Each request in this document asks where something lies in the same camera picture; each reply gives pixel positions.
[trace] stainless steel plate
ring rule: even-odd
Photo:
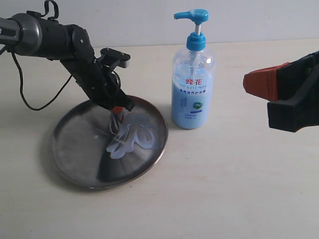
[[[164,152],[167,124],[151,103],[130,98],[136,106],[131,113],[125,111],[124,118],[90,101],[65,115],[50,140],[50,153],[61,176],[87,188],[111,188],[154,166]]]

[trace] metal tray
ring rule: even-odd
[[[154,105],[129,97],[136,106],[131,113],[124,112],[123,119],[139,115],[144,121],[132,121],[127,126],[121,117],[90,101],[62,118],[49,144],[55,170],[62,177],[86,188],[111,188],[142,176],[156,164],[167,142],[167,124]],[[121,157],[123,145],[127,150]]]

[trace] beige table surface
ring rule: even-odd
[[[319,39],[209,44],[218,61],[209,120],[181,130],[170,119],[178,46],[118,48],[122,89],[152,102],[169,126],[160,161],[139,179],[82,191],[48,167],[47,139],[87,100],[74,81],[52,106],[26,108],[8,53],[0,57],[0,239],[317,239],[319,128],[268,128],[267,101],[245,93],[244,74],[319,49]],[[68,77],[58,62],[18,57],[35,107]]]

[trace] pump bottle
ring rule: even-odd
[[[193,9],[174,14],[195,23],[195,31],[175,54],[172,66],[171,117],[184,129],[203,126],[208,118],[215,76],[215,58],[206,46],[201,24],[208,21],[208,11]]]

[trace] blue liquid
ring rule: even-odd
[[[199,128],[207,121],[212,95],[213,79],[210,74],[202,78],[202,89],[194,84],[186,84],[186,77],[176,77],[172,81],[173,122],[185,129]]]

